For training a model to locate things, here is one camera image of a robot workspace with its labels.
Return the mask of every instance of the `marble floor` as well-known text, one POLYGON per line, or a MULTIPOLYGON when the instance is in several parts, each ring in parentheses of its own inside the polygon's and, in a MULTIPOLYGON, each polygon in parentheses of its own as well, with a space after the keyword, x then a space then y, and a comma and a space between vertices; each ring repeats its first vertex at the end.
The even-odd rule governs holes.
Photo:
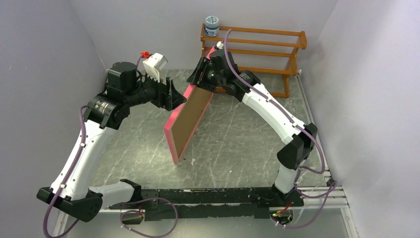
MULTIPOLYGON (((163 73, 183 93, 192 70, 163 73)), ((266 88, 283 90, 278 75, 257 74, 266 88)), ((291 97, 278 101, 305 123, 308 110, 296 78, 291 97)), ((107 146, 92 186, 129 179, 143 188, 208 188, 272 186, 279 168, 276 153, 284 146, 274 130, 251 108, 226 94, 215 94, 182 160, 172 161, 163 126, 171 112, 152 104, 133 107, 131 115, 107 146)), ((320 169, 314 150, 306 163, 320 169)), ((299 186, 324 186, 323 175, 304 172, 299 186)))

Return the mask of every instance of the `wooden rack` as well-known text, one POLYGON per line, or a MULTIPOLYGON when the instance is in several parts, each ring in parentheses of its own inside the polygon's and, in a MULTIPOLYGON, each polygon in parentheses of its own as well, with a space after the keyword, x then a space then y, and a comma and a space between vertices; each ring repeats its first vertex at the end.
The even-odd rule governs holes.
MULTIPOLYGON (((240 50, 240 49, 231 49, 229 51, 232 53, 239 54, 248 54, 248 55, 260 55, 260 56, 272 56, 272 57, 287 57, 289 58, 287 65, 283 69, 274 69, 274 68, 261 68, 261 67, 249 67, 249 66, 238 66, 240 71, 249 70, 251 72, 260 72, 260 73, 274 73, 283 75, 283 84, 284 84, 284 93, 281 92, 270 92, 273 97, 288 98, 290 96, 289 89, 289 76, 296 75, 298 73, 298 66, 296 62, 296 55, 298 49, 305 49, 307 46, 306 35, 304 31, 301 32, 292 32, 292 31, 277 31, 277 30, 265 30, 265 29, 254 29, 254 28, 243 28, 243 27, 230 27, 230 26, 220 26, 221 31, 227 31, 232 29, 232 31, 240 32, 250 32, 250 33, 264 33, 264 34, 273 34, 273 35, 284 35, 284 36, 294 36, 298 37, 296 43, 285 43, 285 42, 275 42, 275 41, 257 41, 257 40, 245 40, 245 39, 234 39, 229 38, 228 42, 233 43, 244 43, 244 44, 257 44, 257 45, 268 45, 268 46, 279 46, 279 47, 290 47, 292 48, 291 53, 278 53, 278 52, 267 52, 267 51, 249 51, 249 50, 240 50)), ((206 47, 206 41, 222 41, 223 38, 220 37, 209 37, 205 34, 205 25, 203 24, 201 29, 201 42, 202 50, 201 55, 205 56, 211 47, 206 47)), ((225 92, 222 88, 217 88, 217 92, 225 92)))

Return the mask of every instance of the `gray wall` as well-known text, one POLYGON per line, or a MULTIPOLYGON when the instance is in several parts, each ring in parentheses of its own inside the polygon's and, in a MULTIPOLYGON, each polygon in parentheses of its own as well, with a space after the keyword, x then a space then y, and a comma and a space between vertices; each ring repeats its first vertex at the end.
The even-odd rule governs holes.
MULTIPOLYGON (((209 15, 218 16, 222 25, 305 31, 310 49, 337 0, 71 0, 71 3, 106 67, 117 61, 135 61, 139 52, 149 51, 165 55, 169 60, 166 68, 193 69, 201 55, 201 25, 209 15)), ((263 39, 278 38, 263 36, 263 39)), ((258 61, 267 65, 272 59, 260 57, 258 61)), ((255 57, 246 60, 243 55, 235 60, 256 63, 255 57)))
POLYGON ((104 76, 68 1, 1 1, 0 237, 43 237, 47 206, 36 193, 64 166, 79 133, 78 108, 104 76))
POLYGON ((303 68, 362 238, 419 237, 420 3, 340 0, 303 68))

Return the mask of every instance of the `pink edge tape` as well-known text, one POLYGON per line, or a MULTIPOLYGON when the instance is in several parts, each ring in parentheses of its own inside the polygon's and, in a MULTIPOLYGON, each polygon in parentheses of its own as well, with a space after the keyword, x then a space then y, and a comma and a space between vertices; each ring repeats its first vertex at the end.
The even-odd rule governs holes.
MULTIPOLYGON (((212 49, 207 54, 208 59, 210 58, 210 54, 213 53, 214 51, 215 51, 215 49, 214 49, 214 47, 212 47, 212 49)), ((185 90, 184 97, 187 100, 190 97, 191 93, 194 91, 195 87, 196 87, 195 85, 190 84, 187 87, 187 90, 185 90)), ((196 130, 198 124, 200 123, 200 120, 203 117, 203 114, 206 111, 206 108, 209 105, 212 97, 213 97, 213 95, 211 95, 211 97, 207 101, 206 105, 204 106, 203 113, 201 113, 200 117, 198 118, 196 124, 194 125, 193 130, 190 133, 190 136, 188 137, 187 142, 184 145, 184 148, 182 148, 182 151, 181 151, 181 153, 179 153, 179 155, 177 155, 177 153, 176 153, 175 141, 173 140, 173 135, 172 135, 172 126, 175 123, 176 119, 178 118, 179 114, 182 112, 182 108, 184 107, 184 104, 182 104, 181 106, 179 106, 175 110, 173 110, 173 112, 171 113, 171 116, 169 117, 168 121, 166 122, 165 126, 163 127, 163 130, 165 131, 166 140, 168 141, 169 150, 171 152, 171 156, 172 156, 173 162, 175 164, 178 164, 179 159, 182 157, 182 154, 184 154, 185 148, 187 148, 188 142, 190 141, 191 137, 194 134, 194 131, 196 130)))

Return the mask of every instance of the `white jar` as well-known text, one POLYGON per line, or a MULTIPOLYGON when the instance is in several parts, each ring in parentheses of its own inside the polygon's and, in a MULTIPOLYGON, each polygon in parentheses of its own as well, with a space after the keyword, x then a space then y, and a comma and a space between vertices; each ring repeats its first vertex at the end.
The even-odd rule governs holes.
POLYGON ((207 36, 215 37, 219 34, 219 18, 216 16, 206 17, 204 25, 207 36))

